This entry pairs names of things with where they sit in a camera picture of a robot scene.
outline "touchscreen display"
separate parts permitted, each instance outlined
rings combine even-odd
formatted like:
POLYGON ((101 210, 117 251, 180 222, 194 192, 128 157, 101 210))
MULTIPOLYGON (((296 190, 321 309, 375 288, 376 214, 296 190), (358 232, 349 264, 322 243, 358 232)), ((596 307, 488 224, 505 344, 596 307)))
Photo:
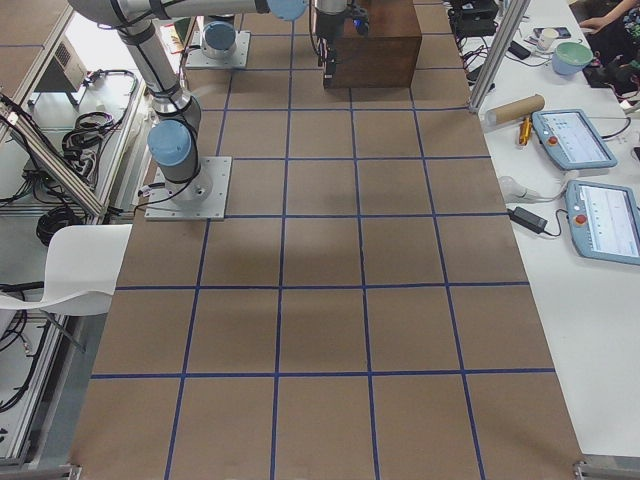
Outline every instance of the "touchscreen display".
POLYGON ((607 152, 594 137, 589 126, 576 112, 544 115, 549 130, 558 138, 558 144, 570 163, 606 162, 607 152))
POLYGON ((627 192, 610 188, 580 186, 580 198, 587 212, 593 251, 639 257, 638 233, 627 192))

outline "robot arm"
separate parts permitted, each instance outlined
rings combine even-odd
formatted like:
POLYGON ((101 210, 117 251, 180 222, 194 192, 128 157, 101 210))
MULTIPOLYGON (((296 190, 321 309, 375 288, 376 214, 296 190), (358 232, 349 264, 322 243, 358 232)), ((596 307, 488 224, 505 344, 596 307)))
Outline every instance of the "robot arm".
MULTIPOLYGON (((293 21, 305 12, 309 0, 68 1, 84 17, 117 30, 131 53, 153 96, 152 108, 162 120, 149 134, 149 148, 165 177, 167 190, 177 192, 171 198, 175 196, 178 203, 179 198, 203 198, 211 187, 210 180, 200 175, 196 146, 201 110, 189 91, 181 87, 151 19, 271 12, 282 20, 293 21)), ((368 29, 368 22, 366 12, 356 6, 355 0, 314 0, 314 8, 316 35, 325 52, 322 60, 326 76, 327 69, 335 69, 333 44, 342 34, 344 22, 354 19, 359 31, 364 31, 365 26, 368 29)))

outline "black cable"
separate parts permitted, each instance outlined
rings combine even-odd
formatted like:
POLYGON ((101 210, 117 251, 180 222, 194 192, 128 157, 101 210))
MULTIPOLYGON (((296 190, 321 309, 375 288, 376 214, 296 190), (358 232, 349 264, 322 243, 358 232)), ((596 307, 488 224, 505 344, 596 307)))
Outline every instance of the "black cable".
POLYGON ((54 208, 38 219, 36 236, 45 245, 49 246, 51 239, 58 230, 70 225, 81 225, 82 220, 69 208, 68 205, 54 208))
MULTIPOLYGON (((84 116, 86 118, 87 115, 94 115, 94 116, 108 115, 108 117, 105 117, 107 120, 103 125, 97 125, 94 127, 94 129, 97 129, 100 136, 99 136, 99 141, 97 143, 98 148, 97 148, 97 151, 95 152, 94 165, 92 170, 88 173, 88 178, 87 178, 93 188, 96 188, 98 185, 98 174, 100 171, 100 161, 102 159, 102 154, 106 150, 106 147, 109 141, 111 140, 111 138, 113 138, 114 133, 122 125, 124 118, 126 117, 127 113, 131 109, 131 104, 133 102, 133 94, 138 88, 138 78, 136 77, 136 75, 132 71, 124 70, 124 69, 96 70, 95 72, 92 72, 91 75, 87 77, 87 79, 85 80, 85 85, 87 85, 88 83, 94 83, 102 75, 104 76, 125 75, 132 79, 132 83, 131 83, 131 88, 129 90, 129 101, 127 102, 127 106, 124 108, 118 120, 113 121, 113 116, 111 116, 110 114, 106 114, 104 112, 92 112, 92 114, 86 114, 84 116)), ((82 120, 84 120, 83 116, 78 117, 78 120, 76 120, 76 128, 82 127, 82 120)))
POLYGON ((618 135, 620 135, 622 132, 624 132, 627 128, 629 128, 629 126, 631 125, 631 117, 627 117, 625 120, 625 124, 624 127, 622 127, 620 130, 618 130, 615 133, 612 133, 610 135, 601 135, 600 138, 602 138, 603 140, 608 140, 610 138, 616 137, 618 135))
POLYGON ((0 115, 0 122, 2 122, 4 125, 8 126, 11 130, 16 132, 21 137, 24 149, 27 151, 27 154, 29 155, 29 159, 33 163, 34 167, 36 168, 36 171, 38 173, 38 177, 36 178, 36 180, 33 183, 31 183, 31 193, 33 195, 33 198, 35 200, 41 202, 41 203, 44 203, 44 204, 51 204, 51 205, 63 204, 63 205, 66 205, 67 202, 65 201, 64 194, 55 192, 55 191, 51 190, 48 186, 46 186, 44 184, 44 176, 46 176, 47 174, 45 173, 44 170, 42 170, 42 168, 38 164, 38 161, 37 161, 37 159, 35 157, 35 154, 33 153, 33 150, 31 149, 31 144, 29 143, 29 140, 27 140, 27 137, 24 135, 24 133, 19 128, 17 128, 15 125, 13 125, 11 122, 9 122, 9 120, 7 120, 3 115, 0 115), (38 195, 36 193, 37 192, 37 188, 38 188, 38 181, 42 182, 42 184, 46 187, 47 194, 50 194, 51 196, 54 196, 54 197, 58 198, 60 200, 60 202, 47 202, 47 201, 44 201, 44 200, 41 200, 40 198, 38 198, 38 195))
POLYGON ((37 202, 43 203, 45 205, 64 205, 64 206, 68 206, 69 203, 73 203, 73 201, 67 197, 64 192, 60 191, 60 192, 56 192, 54 190, 54 188, 60 188, 61 187, 59 185, 57 186, 53 186, 50 187, 49 185, 46 184, 46 180, 45 178, 40 175, 36 181, 33 184, 33 188, 31 190, 31 195, 33 195, 34 200, 36 200, 37 202), (40 197, 38 197, 38 187, 42 187, 44 193, 46 195, 49 195, 50 197, 54 197, 57 198, 59 201, 58 202, 49 202, 47 200, 43 200, 40 197))
POLYGON ((16 193, 14 193, 12 196, 7 198, 0 198, 0 204, 1 204, 0 208, 6 207, 7 205, 10 205, 16 200, 20 200, 21 198, 24 198, 27 195, 29 195, 29 193, 31 193, 32 181, 33 180, 30 177, 26 178, 25 181, 22 182, 22 185, 20 185, 16 193))
MULTIPOLYGON (((138 85, 138 79, 135 76, 135 74, 129 70, 98 70, 94 73, 92 73, 84 82, 85 85, 87 85, 87 83, 92 83, 95 81, 96 78, 98 78, 99 76, 101 76, 102 74, 104 75, 110 75, 110 74, 124 74, 127 76, 130 76, 133 79, 133 84, 131 87, 131 91, 130 91, 130 98, 129 98, 129 103, 127 104, 127 107, 125 108, 125 110, 123 111, 120 119, 116 122, 113 122, 113 117, 111 117, 111 115, 106 114, 104 112, 93 112, 91 114, 85 114, 85 115, 81 115, 80 117, 78 117, 78 120, 76 121, 76 130, 78 129, 83 129, 83 130, 89 130, 86 127, 83 127, 83 120, 85 120, 89 115, 92 116, 105 116, 105 118, 107 118, 107 122, 102 125, 102 126, 98 126, 97 129, 100 133, 102 133, 102 135, 106 135, 107 133, 111 132, 112 130, 114 130, 115 128, 117 128, 118 126, 121 125, 122 121, 124 120, 125 115, 127 114, 130 106, 131 106, 131 96, 133 94, 133 92, 135 91, 135 89, 137 88, 138 85)), ((64 155, 61 155, 60 152, 56 149, 56 147, 51 143, 51 141, 49 140, 49 138, 42 132, 42 130, 40 129, 40 127, 38 126, 38 124, 33 120, 33 117, 31 117, 31 115, 29 115, 26 111, 24 111, 24 109, 22 109, 22 107, 20 105, 18 105, 17 103, 15 103, 11 98, 7 97, 6 95, 3 95, 2 93, 0 93, 0 101, 2 103, 4 103, 5 105, 7 105, 9 108, 11 108, 11 110, 17 114, 19 117, 21 117, 23 120, 25 120, 33 129, 33 131, 36 133, 36 135, 38 135, 38 137, 42 140, 42 142, 45 144, 45 146, 50 150, 50 152, 55 155, 61 162, 65 163, 66 165, 71 167, 71 170, 73 172, 75 172, 79 178, 81 178, 83 181, 87 182, 87 183, 91 183, 88 181, 87 178, 85 178, 83 175, 81 175, 72 164, 70 164, 68 158, 65 158, 64 155)), ((4 116, 0 115, 0 121, 2 121, 2 123, 4 123, 5 125, 7 125, 9 128, 11 128, 11 130, 13 130, 14 132, 16 132, 21 140, 22 143, 25 147, 25 149, 27 150, 27 153, 29 154, 29 158, 31 159, 31 161, 33 162, 36 170, 41 170, 41 167, 38 165, 36 159, 35 159, 35 155, 33 153, 33 150, 31 149, 31 146, 29 144, 29 141, 27 140, 26 136, 24 135, 24 133, 18 129, 15 125, 13 125, 11 122, 9 122, 6 118, 4 118, 4 116)), ((73 142, 72 140, 72 136, 65 136, 65 138, 63 139, 63 147, 66 145, 69 145, 70 142, 73 142)), ((99 164, 100 161, 100 154, 102 153, 102 151, 104 151, 103 149, 100 149, 100 147, 98 148, 98 152, 99 154, 97 155, 96 161, 94 162, 93 165, 93 170, 96 172, 97 175, 97 166, 99 164)), ((94 187, 95 187, 95 183, 97 183, 97 178, 95 178, 94 180, 94 187)))
POLYGON ((542 63, 527 63, 527 62, 523 62, 523 61, 522 61, 522 60, 520 60, 519 58, 512 57, 512 56, 510 56, 510 55, 505 55, 505 57, 506 57, 506 58, 508 58, 509 60, 512 60, 512 61, 514 61, 514 62, 521 63, 522 65, 526 65, 527 67, 532 67, 532 68, 535 68, 535 67, 542 67, 542 66, 544 66, 544 65, 548 64, 548 63, 551 61, 551 59, 549 59, 549 60, 545 60, 545 61, 544 61, 544 62, 542 62, 542 63))
POLYGON ((154 182, 149 185, 143 185, 140 190, 138 190, 138 197, 141 197, 145 193, 145 189, 155 190, 156 188, 162 188, 165 186, 164 182, 154 182))
POLYGON ((189 179, 189 181, 187 183, 184 184, 184 187, 182 187, 180 190, 178 190, 175 193, 172 193, 171 195, 169 195, 167 198, 163 198, 162 200, 155 200, 153 202, 145 202, 145 203, 140 203, 138 205, 136 205, 135 207, 133 207, 133 211, 132 213, 135 215, 136 212, 138 210, 142 210, 143 212, 146 210, 146 207, 148 205, 155 205, 157 203, 162 203, 162 202, 166 202, 167 200, 171 200, 172 198, 177 197, 178 195, 180 195, 182 192, 184 192, 187 187, 189 186, 189 184, 193 181, 193 178, 189 179))
MULTIPOLYGON (((193 32, 195 31, 195 29, 196 29, 196 22, 191 22, 191 28, 189 29, 189 31, 185 36, 185 42, 187 40, 189 42, 192 40, 193 32)), ((189 81, 187 79, 187 76, 184 73, 185 63, 189 58, 190 52, 194 50, 201 50, 201 49, 202 47, 200 45, 185 45, 184 48, 182 49, 182 52, 180 53, 180 60, 178 62, 178 80, 180 81, 180 84, 187 90, 189 89, 189 81)))
MULTIPOLYGON (((24 285, 23 286, 21 286, 21 285, 9 285, 9 284, 3 283, 3 284, 0 284, 0 291, 6 292, 6 293, 18 293, 18 294, 20 294, 20 298, 22 300, 25 300, 26 297, 24 296, 24 291, 25 290, 31 290, 31 288, 30 288, 30 285, 26 286, 28 288, 24 288, 24 287, 25 287, 24 285)), ((9 343, 7 343, 6 345, 0 346, 0 352, 3 352, 5 350, 7 350, 19 338, 23 338, 22 334, 24 333, 24 329, 25 329, 25 327, 27 325, 27 320, 28 320, 27 311, 26 310, 20 310, 20 314, 19 314, 18 318, 11 322, 14 325, 11 326, 11 324, 9 324, 9 328, 7 328, 2 333, 2 336, 0 336, 0 343, 5 341, 11 335, 14 336, 9 343)))
POLYGON ((558 210, 556 210, 555 217, 556 217, 556 222, 558 222, 558 233, 550 233, 550 232, 547 232, 546 230, 544 230, 542 233, 555 238, 562 235, 562 224, 560 223, 560 218, 558 218, 558 213, 560 212, 564 212, 566 215, 569 215, 569 212, 567 212, 564 208, 559 208, 558 210))
POLYGON ((487 47, 480 45, 475 50, 461 54, 460 58, 462 59, 462 68, 467 70, 478 58, 487 58, 487 47))
POLYGON ((7 412, 15 407, 20 402, 20 400, 22 400, 22 397, 24 397, 25 393, 27 393, 27 391, 29 390, 31 380, 33 379, 33 375, 35 374, 36 367, 38 366, 38 360, 42 356, 42 350, 44 349, 48 332, 49 322, 46 322, 42 327, 42 336, 40 337, 40 342, 38 342, 38 348, 36 349, 36 352, 31 355, 31 366, 29 367, 27 378, 25 379, 22 386, 16 389, 16 393, 14 393, 11 398, 6 401, 0 402, 0 413, 7 412))
POLYGON ((62 138, 62 151, 69 166, 89 181, 92 188, 98 183, 99 158, 105 135, 114 125, 113 116, 106 112, 80 115, 73 130, 62 138))

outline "white table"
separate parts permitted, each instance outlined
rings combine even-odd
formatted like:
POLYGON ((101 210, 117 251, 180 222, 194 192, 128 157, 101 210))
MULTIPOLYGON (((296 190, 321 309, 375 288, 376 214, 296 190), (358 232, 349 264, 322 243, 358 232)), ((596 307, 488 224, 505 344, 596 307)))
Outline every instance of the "white table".
MULTIPOLYGON (((532 0, 529 21, 518 43, 534 27, 567 26, 576 41, 584 36, 563 0, 532 0)), ((531 57, 528 63, 542 60, 531 57)), ((624 126, 624 113, 609 90, 591 89, 583 75, 562 77, 551 64, 530 68, 505 59, 496 89, 484 101, 488 109, 541 94, 545 109, 580 108, 603 135, 624 126)), ((485 126, 485 138, 499 176, 510 175, 542 195, 557 193, 563 178, 535 134, 518 147, 518 123, 485 126)), ((608 142, 619 160, 609 170, 582 171, 580 178, 631 187, 640 201, 640 121, 608 142)), ((564 200, 524 208, 549 220, 564 200)), ((581 258, 566 221, 559 239, 550 240, 513 224, 531 282, 549 348, 581 450, 587 455, 640 457, 640 267, 581 258)))

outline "metal mounting plate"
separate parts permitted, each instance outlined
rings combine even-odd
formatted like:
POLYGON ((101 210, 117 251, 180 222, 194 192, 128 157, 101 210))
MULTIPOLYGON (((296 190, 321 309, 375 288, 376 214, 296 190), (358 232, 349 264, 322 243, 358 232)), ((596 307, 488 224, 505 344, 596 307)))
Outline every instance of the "metal mounting plate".
MULTIPOLYGON (((213 180, 213 190, 202 202, 194 203, 192 208, 184 204, 176 204, 173 200, 166 200, 156 205, 146 207, 144 214, 147 220, 224 220, 229 193, 229 179, 231 178, 231 157, 202 157, 202 168, 213 180)), ((164 182, 164 175, 158 169, 154 182, 164 182)), ((168 197, 164 188, 152 190, 149 202, 163 200, 168 197)))
MULTIPOLYGON (((228 70, 231 68, 247 68, 247 58, 249 57, 249 41, 251 33, 240 31, 236 35, 236 51, 225 58, 209 58, 202 53, 199 48, 192 50, 187 55, 184 68, 192 70, 228 70)), ((200 32, 194 32, 191 46, 200 45, 200 32)))

